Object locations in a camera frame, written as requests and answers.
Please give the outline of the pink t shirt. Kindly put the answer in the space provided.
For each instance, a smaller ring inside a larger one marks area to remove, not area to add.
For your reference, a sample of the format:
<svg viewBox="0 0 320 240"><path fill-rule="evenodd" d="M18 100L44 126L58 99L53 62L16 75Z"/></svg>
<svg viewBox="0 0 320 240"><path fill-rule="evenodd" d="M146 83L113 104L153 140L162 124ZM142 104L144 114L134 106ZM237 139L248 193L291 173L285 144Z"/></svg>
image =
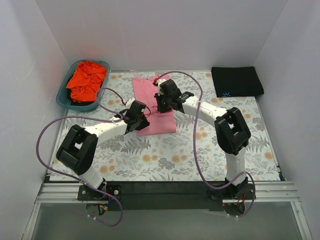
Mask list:
<svg viewBox="0 0 320 240"><path fill-rule="evenodd" d="M158 78L159 75L157 74L148 79L141 77L132 79L134 97L137 101L146 104L145 116L150 123L148 127L137 131L136 135L138 137L177 132L173 111L166 113L158 111L158 104L155 98L158 88L153 85L153 82Z"/></svg>

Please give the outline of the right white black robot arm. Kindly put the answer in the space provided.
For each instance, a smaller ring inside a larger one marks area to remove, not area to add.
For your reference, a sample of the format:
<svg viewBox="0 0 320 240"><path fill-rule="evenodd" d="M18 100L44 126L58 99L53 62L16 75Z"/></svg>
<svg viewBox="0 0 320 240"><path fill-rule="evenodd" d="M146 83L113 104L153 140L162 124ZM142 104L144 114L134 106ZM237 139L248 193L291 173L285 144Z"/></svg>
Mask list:
<svg viewBox="0 0 320 240"><path fill-rule="evenodd" d="M251 132L241 111L236 107L216 107L201 101L191 92L181 92L172 79L156 79L153 85L157 87L154 97L160 113L179 111L214 127L217 143L225 153L227 172L222 186L213 186L205 179L203 182L212 191L222 192L232 199L243 195L248 184L245 153Z"/></svg>

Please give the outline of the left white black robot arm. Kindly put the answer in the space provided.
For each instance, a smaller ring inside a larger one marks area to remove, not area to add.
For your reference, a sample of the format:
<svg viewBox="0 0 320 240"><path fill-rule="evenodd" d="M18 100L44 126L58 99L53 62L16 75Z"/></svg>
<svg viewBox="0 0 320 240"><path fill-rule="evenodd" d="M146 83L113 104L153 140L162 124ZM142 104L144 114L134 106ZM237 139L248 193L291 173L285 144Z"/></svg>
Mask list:
<svg viewBox="0 0 320 240"><path fill-rule="evenodd" d="M89 184L89 194L95 200L106 196L104 178L92 167L96 148L99 144L142 130L150 125L144 112L147 105L132 99L129 108L116 114L107 122L81 127L73 125L66 134L56 153L56 158L71 169L85 184Z"/></svg>

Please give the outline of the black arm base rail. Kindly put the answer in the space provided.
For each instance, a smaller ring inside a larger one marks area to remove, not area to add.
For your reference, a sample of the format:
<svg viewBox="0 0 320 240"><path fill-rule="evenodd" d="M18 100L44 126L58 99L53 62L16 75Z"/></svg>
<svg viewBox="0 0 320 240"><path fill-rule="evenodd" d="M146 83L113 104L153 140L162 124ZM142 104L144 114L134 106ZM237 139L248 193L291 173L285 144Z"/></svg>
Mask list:
<svg viewBox="0 0 320 240"><path fill-rule="evenodd" d="M209 210L222 212L225 204L237 202L240 211L254 198L253 185L232 195L211 190L202 181L108 181L106 190L124 210Z"/></svg>

